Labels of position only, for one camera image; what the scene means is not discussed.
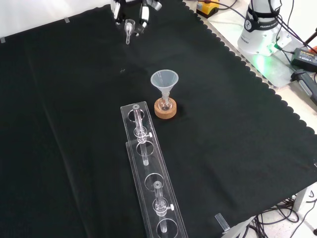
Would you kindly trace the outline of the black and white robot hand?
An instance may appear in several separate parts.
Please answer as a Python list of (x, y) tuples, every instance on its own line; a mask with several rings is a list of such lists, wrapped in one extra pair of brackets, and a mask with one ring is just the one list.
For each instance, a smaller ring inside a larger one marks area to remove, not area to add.
[(116, 25), (120, 25), (126, 20), (124, 10), (129, 6), (140, 5), (140, 21), (135, 30), (135, 35), (139, 36), (143, 34), (144, 30), (148, 26), (150, 18), (150, 9), (159, 11), (162, 8), (162, 4), (159, 0), (111, 0), (110, 7), (113, 18)]

